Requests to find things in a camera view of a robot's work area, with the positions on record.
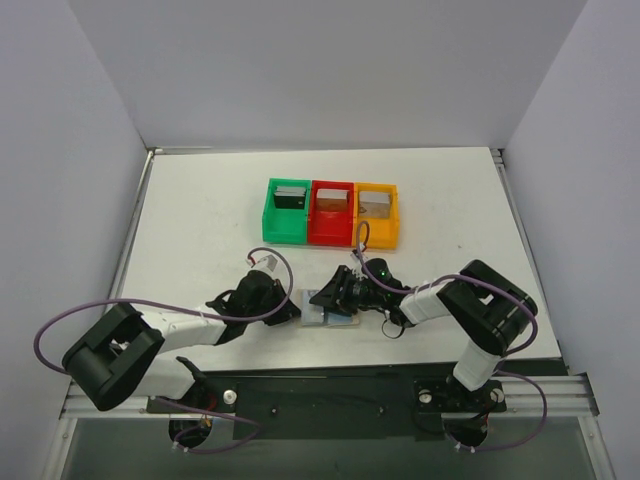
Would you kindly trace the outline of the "beige leather card holder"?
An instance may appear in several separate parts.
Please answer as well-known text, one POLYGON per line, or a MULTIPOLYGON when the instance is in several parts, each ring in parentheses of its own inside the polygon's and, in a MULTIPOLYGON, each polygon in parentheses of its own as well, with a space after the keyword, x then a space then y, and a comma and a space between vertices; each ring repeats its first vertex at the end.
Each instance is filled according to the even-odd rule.
POLYGON ((360 323, 358 315, 343 315, 339 313, 330 312, 326 308, 324 309, 325 323, 321 326, 315 327, 327 327, 327 328, 342 328, 342 327, 355 327, 360 323))

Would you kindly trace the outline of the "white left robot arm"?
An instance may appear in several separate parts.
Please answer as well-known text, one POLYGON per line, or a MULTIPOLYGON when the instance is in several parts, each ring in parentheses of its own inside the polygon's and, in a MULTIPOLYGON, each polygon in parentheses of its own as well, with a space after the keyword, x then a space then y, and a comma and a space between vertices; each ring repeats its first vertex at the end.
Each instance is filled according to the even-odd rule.
POLYGON ((195 316, 140 312, 121 302, 109 309, 65 353, 62 366, 100 411, 132 395, 161 395, 181 410, 200 408, 206 397, 202 378, 177 359, 181 348, 226 344, 241 336, 245 321, 210 319, 258 316, 276 326, 301 316, 282 283, 251 271, 238 286, 206 302, 195 316))

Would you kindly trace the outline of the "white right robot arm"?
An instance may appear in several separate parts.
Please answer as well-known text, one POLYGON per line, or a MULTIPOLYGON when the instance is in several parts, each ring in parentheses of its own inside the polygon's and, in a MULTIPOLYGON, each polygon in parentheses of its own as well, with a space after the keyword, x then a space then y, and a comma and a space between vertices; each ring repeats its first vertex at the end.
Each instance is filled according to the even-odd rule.
POLYGON ((499 364, 527 348, 538 333, 535 301, 481 260, 414 288, 396 279, 381 258, 364 262, 360 270, 341 265, 308 303, 342 316, 377 311, 402 329, 453 318, 469 338, 446 386, 449 402, 459 409, 477 403, 499 364))

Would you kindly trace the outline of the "cards in yellow bin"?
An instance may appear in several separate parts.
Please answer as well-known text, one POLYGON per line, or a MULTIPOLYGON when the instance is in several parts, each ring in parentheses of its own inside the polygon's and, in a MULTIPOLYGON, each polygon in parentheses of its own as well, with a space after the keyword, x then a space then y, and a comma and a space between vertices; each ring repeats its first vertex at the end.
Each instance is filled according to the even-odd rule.
POLYGON ((358 194, 358 213, 362 217, 388 218, 391 204, 391 194, 388 192, 363 190, 358 194))

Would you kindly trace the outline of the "cards in red bin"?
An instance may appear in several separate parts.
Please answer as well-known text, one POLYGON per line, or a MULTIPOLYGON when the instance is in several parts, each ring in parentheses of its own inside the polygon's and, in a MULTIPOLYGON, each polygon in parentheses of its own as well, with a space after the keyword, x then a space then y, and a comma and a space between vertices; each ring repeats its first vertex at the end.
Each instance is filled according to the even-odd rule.
POLYGON ((318 189, 316 208, 325 212, 345 212, 349 206, 349 191, 344 189, 318 189))

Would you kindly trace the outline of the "black cards in green bin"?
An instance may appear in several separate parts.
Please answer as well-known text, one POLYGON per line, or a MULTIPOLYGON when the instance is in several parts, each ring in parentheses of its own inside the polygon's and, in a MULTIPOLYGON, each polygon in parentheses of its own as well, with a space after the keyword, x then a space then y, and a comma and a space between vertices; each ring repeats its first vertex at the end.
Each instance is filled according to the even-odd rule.
POLYGON ((302 210, 306 205, 307 188, 278 185, 273 192, 274 206, 278 209, 302 210))

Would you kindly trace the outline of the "red plastic bin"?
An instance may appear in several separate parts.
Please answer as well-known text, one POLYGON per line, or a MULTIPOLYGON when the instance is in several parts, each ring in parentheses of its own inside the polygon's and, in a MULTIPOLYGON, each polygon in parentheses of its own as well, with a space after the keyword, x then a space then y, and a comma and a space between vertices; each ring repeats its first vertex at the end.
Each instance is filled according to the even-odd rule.
POLYGON ((311 245, 350 247, 352 245, 354 183, 313 180, 307 221, 307 242, 311 245), (349 206, 345 212, 325 212, 316 208, 318 189, 344 189, 349 191, 349 206))

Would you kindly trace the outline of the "green plastic bin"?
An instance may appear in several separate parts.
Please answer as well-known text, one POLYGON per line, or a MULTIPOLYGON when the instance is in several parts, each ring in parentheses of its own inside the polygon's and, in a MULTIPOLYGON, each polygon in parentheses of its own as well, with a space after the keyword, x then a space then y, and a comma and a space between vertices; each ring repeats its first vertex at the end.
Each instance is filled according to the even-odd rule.
POLYGON ((262 239, 272 244, 304 245, 307 243, 307 221, 311 197, 311 181, 303 179, 271 178, 268 182, 262 214, 262 239), (307 188, 306 205, 302 210, 278 209, 273 192, 278 185, 307 188))

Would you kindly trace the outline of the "yellow plastic bin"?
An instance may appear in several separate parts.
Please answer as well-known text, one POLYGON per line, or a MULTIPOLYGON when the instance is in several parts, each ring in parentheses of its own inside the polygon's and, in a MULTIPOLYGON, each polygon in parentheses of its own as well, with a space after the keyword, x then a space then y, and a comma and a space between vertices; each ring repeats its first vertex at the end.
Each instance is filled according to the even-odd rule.
POLYGON ((358 240, 362 241, 365 239, 366 229, 362 228, 361 232, 357 233, 357 228, 361 221, 366 221, 369 224, 369 237, 367 240, 367 247, 369 249, 395 250, 398 244, 400 230, 397 187, 391 184, 356 182, 354 184, 353 198, 354 207, 352 245, 356 246, 358 240), (366 218, 359 215, 358 194, 363 190, 382 191, 391 194, 392 204, 390 216, 388 218, 366 218))

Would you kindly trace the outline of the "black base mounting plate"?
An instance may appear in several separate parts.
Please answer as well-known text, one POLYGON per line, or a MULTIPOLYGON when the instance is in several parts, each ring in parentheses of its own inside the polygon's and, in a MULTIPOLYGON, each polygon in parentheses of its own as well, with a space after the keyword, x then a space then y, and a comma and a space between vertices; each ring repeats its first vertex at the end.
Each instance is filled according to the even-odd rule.
POLYGON ((235 442, 435 440, 447 429, 483 441, 489 416, 504 412, 506 402, 497 380, 470 392, 446 366, 416 364, 206 373, 183 398, 151 398, 147 409, 172 415, 170 438, 199 449, 222 426, 235 442))

